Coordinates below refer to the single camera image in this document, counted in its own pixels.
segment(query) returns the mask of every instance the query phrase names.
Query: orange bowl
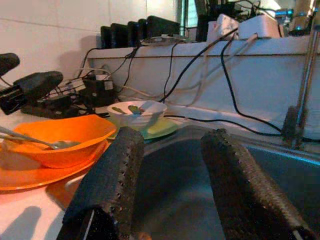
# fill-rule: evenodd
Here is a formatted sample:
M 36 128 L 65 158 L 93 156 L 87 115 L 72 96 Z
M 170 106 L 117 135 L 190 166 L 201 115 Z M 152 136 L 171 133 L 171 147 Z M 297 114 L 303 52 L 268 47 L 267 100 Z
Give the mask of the orange bowl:
M 86 161 L 102 141 L 116 132 L 116 126 L 97 115 L 59 120 L 47 120 L 18 125 L 15 132 L 45 142 L 76 141 L 79 145 L 47 150 L 48 146 L 35 142 L 3 141 L 3 148 L 40 162 L 49 168 L 69 168 Z

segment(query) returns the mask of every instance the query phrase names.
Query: faucet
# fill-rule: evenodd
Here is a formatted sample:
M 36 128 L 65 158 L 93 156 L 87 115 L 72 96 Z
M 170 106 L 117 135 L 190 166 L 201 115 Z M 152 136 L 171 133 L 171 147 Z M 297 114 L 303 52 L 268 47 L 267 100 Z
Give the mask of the faucet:
M 319 3 L 316 2 L 318 1 L 314 0 L 313 9 L 319 7 Z M 301 148 L 303 140 L 308 113 L 307 102 L 309 90 L 311 87 L 312 74 L 319 45 L 319 32 L 320 14 L 316 14 L 312 22 L 297 105 L 289 107 L 282 127 L 283 140 L 292 149 Z

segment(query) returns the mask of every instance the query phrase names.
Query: white bowl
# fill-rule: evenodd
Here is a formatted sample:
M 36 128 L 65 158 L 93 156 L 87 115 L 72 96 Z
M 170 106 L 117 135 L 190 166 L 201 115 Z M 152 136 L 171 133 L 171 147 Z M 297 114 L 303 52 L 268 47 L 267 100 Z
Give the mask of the white bowl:
M 142 108 L 144 112 L 141 115 L 133 114 L 128 107 L 130 105 Z M 113 110 L 113 107 L 119 108 L 124 113 Z M 167 106 L 157 101 L 123 101 L 108 106 L 107 111 L 110 114 L 110 120 L 118 128 L 128 126 L 137 131 L 142 131 L 154 125 L 159 118 L 162 118 L 167 110 Z

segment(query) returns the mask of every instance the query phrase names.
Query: stainless steel sink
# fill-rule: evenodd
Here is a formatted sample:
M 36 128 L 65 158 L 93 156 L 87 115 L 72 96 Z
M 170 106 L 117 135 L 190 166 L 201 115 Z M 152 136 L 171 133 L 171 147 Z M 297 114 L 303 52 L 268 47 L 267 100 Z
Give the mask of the stainless steel sink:
M 208 128 L 187 126 L 146 145 L 137 182 L 132 230 L 153 240 L 225 239 L 202 160 Z M 320 233 L 320 156 L 235 136 Z M 63 183 L 72 196 L 81 177 Z

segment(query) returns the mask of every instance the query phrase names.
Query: spoon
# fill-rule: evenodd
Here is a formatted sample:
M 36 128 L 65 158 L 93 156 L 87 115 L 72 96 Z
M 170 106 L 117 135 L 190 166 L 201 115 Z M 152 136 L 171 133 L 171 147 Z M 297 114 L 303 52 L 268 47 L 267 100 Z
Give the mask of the spoon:
M 11 136 L 0 135 L 1 139 L 30 141 L 30 142 L 34 142 L 34 143 L 47 145 L 54 150 L 66 149 L 66 148 L 70 148 L 70 147 L 73 147 L 73 146 L 80 144 L 80 142 L 78 142 L 78 141 L 56 141 L 53 143 L 49 143 L 46 141 L 41 141 L 39 139 L 17 133 L 15 131 L 11 131 L 11 130 L 9 130 L 5 127 L 2 127 L 2 126 L 0 126 L 0 133 L 11 135 Z

